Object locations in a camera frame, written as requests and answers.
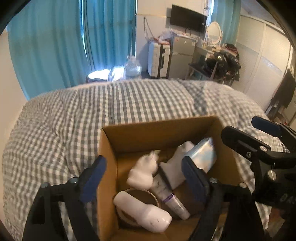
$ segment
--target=gingham comforter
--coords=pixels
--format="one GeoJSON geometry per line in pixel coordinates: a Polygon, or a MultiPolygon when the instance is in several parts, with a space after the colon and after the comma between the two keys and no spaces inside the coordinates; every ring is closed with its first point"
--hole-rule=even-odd
{"type": "MultiPolygon", "coordinates": [[[[140,80],[115,82],[78,90],[64,89],[28,101],[10,134],[3,153],[4,212],[6,226],[16,241],[41,183],[62,184],[89,167],[98,153],[100,128],[191,116],[217,115],[234,126],[283,151],[283,144],[251,125],[253,116],[266,118],[244,94],[208,81],[140,80]]],[[[237,166],[251,191],[255,188],[250,162],[237,155],[237,166]]],[[[70,222],[61,207],[69,240],[70,222]]],[[[270,207],[259,204],[264,227],[270,207]]],[[[96,204],[87,205],[96,224],[96,204]]]]}

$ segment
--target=white wall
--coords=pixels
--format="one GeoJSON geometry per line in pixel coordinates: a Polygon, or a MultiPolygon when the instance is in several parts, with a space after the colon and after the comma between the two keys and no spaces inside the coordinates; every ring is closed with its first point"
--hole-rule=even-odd
{"type": "Polygon", "coordinates": [[[0,219],[3,223],[2,153],[26,101],[13,69],[5,31],[0,35],[0,219]]]}
{"type": "MultiPolygon", "coordinates": [[[[138,9],[136,16],[136,58],[142,65],[142,71],[147,70],[148,62],[148,44],[144,37],[143,19],[147,18],[149,27],[154,35],[158,37],[165,28],[173,28],[184,31],[184,28],[170,26],[170,11],[172,4],[203,13],[204,0],[138,0],[138,9]]],[[[148,27],[149,38],[152,37],[148,27]]]]}
{"type": "Polygon", "coordinates": [[[241,7],[241,14],[248,15],[249,13],[243,7],[241,7]]]}
{"type": "Polygon", "coordinates": [[[290,124],[290,127],[292,130],[296,131],[296,119],[292,121],[292,123],[290,124]]]}

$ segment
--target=open cardboard box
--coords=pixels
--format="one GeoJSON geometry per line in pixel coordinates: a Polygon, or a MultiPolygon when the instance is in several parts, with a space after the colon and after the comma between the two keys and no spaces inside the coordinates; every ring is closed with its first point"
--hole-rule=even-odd
{"type": "MultiPolygon", "coordinates": [[[[217,154],[217,161],[207,175],[218,178],[224,184],[237,185],[241,182],[241,177],[232,150],[221,140],[223,128],[215,116],[104,127],[101,131],[99,155],[106,158],[107,169],[97,189],[97,218],[101,241],[187,240],[199,220],[195,215],[185,221],[173,219],[164,233],[151,233],[143,228],[126,228],[120,225],[112,201],[118,192],[130,188],[126,184],[128,173],[142,155],[151,150],[161,150],[159,161],[167,161],[185,141],[197,144],[205,137],[213,138],[217,154]]],[[[186,182],[175,189],[174,193],[186,208],[194,203],[186,182]]],[[[220,216],[221,222],[225,221],[225,217],[226,214],[220,216]]]]}

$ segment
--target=white toy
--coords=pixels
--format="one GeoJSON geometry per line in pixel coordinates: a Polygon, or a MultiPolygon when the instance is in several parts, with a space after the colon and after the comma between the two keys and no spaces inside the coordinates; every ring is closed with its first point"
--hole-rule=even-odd
{"type": "Polygon", "coordinates": [[[145,204],[125,191],[119,192],[113,203],[140,226],[153,233],[164,232],[172,221],[172,216],[167,211],[152,204],[145,204]]]}
{"type": "Polygon", "coordinates": [[[131,187],[148,190],[152,187],[152,175],[158,169],[158,151],[151,151],[149,155],[142,156],[130,170],[126,181],[131,187]]]}

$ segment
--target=wall-mounted tv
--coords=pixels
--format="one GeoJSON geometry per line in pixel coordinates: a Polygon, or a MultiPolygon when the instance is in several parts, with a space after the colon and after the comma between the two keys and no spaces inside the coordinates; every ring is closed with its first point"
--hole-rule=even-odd
{"type": "Polygon", "coordinates": [[[200,33],[205,32],[207,16],[190,9],[172,5],[170,24],[194,30],[200,33]]]}

